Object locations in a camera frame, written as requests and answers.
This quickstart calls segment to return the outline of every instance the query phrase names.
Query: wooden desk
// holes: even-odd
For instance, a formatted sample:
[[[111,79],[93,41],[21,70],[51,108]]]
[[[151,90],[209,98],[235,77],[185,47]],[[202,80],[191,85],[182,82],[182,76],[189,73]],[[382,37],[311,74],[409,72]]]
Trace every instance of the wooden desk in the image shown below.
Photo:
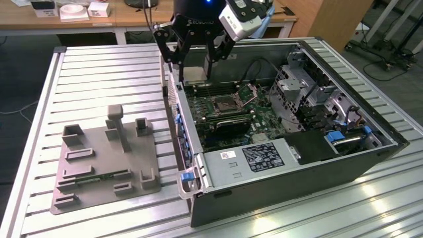
[[[33,6],[18,7],[11,0],[0,0],[0,29],[54,29],[117,26],[115,0],[110,17],[91,17],[89,21],[62,23],[59,17],[37,17]]]
[[[119,45],[127,44],[126,32],[149,31],[143,11],[126,5],[125,0],[109,0],[111,15],[109,18],[91,17],[89,21],[62,23],[59,17],[39,18],[33,6],[18,7],[11,0],[0,0],[0,36],[57,35],[78,33],[113,32]],[[169,22],[173,17],[174,0],[159,0],[153,9],[154,22]],[[274,15],[270,27],[281,27],[279,37],[286,38],[297,21],[297,16],[283,12]]]

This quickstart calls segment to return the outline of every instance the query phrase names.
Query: metal slotted surface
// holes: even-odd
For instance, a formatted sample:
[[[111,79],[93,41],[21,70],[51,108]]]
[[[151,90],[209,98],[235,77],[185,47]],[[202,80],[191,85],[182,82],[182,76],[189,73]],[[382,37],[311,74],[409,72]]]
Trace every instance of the metal slotted surface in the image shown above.
[[[18,201],[17,237],[422,236],[422,127],[325,42],[314,38],[295,40],[306,40],[412,142],[401,154],[349,184],[191,228],[187,203],[179,198],[175,181],[178,169],[161,93],[158,48],[69,48],[59,57],[30,175]],[[125,105],[123,121],[141,117],[153,121],[162,191],[54,216],[49,210],[63,126],[99,126],[107,118],[106,107],[118,103]]]

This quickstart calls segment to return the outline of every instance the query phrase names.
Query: gray plastic part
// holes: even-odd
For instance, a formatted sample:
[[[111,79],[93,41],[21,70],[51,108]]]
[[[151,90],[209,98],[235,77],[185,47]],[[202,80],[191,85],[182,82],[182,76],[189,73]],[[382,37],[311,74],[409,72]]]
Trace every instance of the gray plastic part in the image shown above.
[[[153,187],[157,187],[159,184],[159,178],[154,174],[154,170],[151,168],[150,177],[147,177],[146,174],[143,174],[143,171],[141,171],[141,181],[142,181],[142,187],[143,189],[151,189]]]
[[[66,159],[67,160],[78,160],[78,159],[89,158],[91,156],[95,156],[95,152],[94,152],[93,148],[89,148],[89,149],[82,149],[82,150],[75,150],[75,151],[67,152]]]
[[[118,137],[122,143],[122,148],[125,150],[125,153],[131,151],[131,146],[129,144],[129,139],[127,139],[127,135],[125,132],[125,126],[122,125],[122,117],[125,116],[125,110],[122,105],[111,105],[107,107],[107,117],[110,120],[114,121],[115,123],[115,128],[117,129],[110,129],[109,131],[117,131],[118,133]],[[114,137],[114,135],[111,135],[114,132],[107,132],[107,138],[109,140],[111,140],[111,138]]]
[[[118,135],[118,130],[117,129],[106,130],[105,133],[106,133],[109,141],[119,139],[119,135]]]
[[[78,204],[78,196],[71,193],[62,197],[58,197],[54,202],[54,206],[58,208],[66,208]]]
[[[81,129],[79,124],[75,125],[67,125],[65,127],[62,139],[65,140],[65,143],[67,146],[78,146],[82,145],[82,141],[79,140],[79,136],[83,135],[85,132]]]
[[[115,179],[130,179],[133,176],[131,170],[127,170],[126,172],[122,172],[119,174],[114,174]]]
[[[77,184],[77,182],[73,182],[73,181],[70,181],[70,182],[62,181],[62,183],[58,184],[57,189],[59,189],[61,192],[66,192],[66,191],[70,191],[73,189],[78,189],[78,184]]]
[[[125,182],[114,185],[114,193],[117,196],[126,195],[134,192],[133,183]]]
[[[65,179],[70,179],[70,178],[74,178],[74,177],[81,177],[81,176],[85,176],[85,175],[90,175],[94,173],[94,167],[91,165],[89,165],[89,167],[86,168],[78,168],[78,169],[71,169],[70,170],[65,170],[65,173],[63,173],[63,178]]]
[[[145,121],[146,129],[143,136],[139,136],[137,121],[123,124],[122,127],[129,145],[133,148],[126,153],[123,153],[121,139],[113,138],[110,140],[106,133],[107,130],[118,129],[113,128],[117,122],[105,122],[103,127],[81,131],[78,125],[67,126],[63,135],[74,133],[73,135],[81,144],[67,146],[65,140],[62,145],[51,206],[53,214],[57,215],[161,191],[153,125],[149,120]],[[95,154],[86,156],[91,149]],[[82,153],[85,158],[67,160],[67,155],[75,152]],[[117,193],[115,186],[125,183],[131,183],[133,192],[127,188]],[[69,194],[78,197],[78,202],[73,206],[57,206],[57,199]]]
[[[141,118],[135,120],[135,124],[138,125],[138,137],[145,136],[149,133],[147,130],[147,118]]]

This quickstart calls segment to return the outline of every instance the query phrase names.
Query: white box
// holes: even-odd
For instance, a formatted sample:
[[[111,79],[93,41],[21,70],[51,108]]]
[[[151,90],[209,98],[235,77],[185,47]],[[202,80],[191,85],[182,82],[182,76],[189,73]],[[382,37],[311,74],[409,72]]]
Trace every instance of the white box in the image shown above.
[[[111,8],[106,2],[93,2],[89,7],[89,15],[93,17],[109,17]]]
[[[61,7],[61,22],[89,21],[87,8],[82,5],[69,4]]]
[[[58,7],[55,7],[54,9],[41,9],[41,10],[34,9],[34,11],[38,17],[59,16]]]
[[[350,40],[356,40],[357,42],[361,42],[365,38],[365,35],[368,34],[370,28],[366,26],[362,22],[357,26],[357,29],[354,31],[354,34],[352,36]]]

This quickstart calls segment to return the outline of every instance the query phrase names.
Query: circuit board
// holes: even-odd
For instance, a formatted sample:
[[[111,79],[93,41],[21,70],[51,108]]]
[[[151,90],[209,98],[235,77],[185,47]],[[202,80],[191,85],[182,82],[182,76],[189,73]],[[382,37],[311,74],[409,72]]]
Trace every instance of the circuit board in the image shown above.
[[[233,91],[227,88],[199,91],[191,90],[187,98],[206,152],[283,137],[281,119],[266,92],[257,86],[245,84]]]

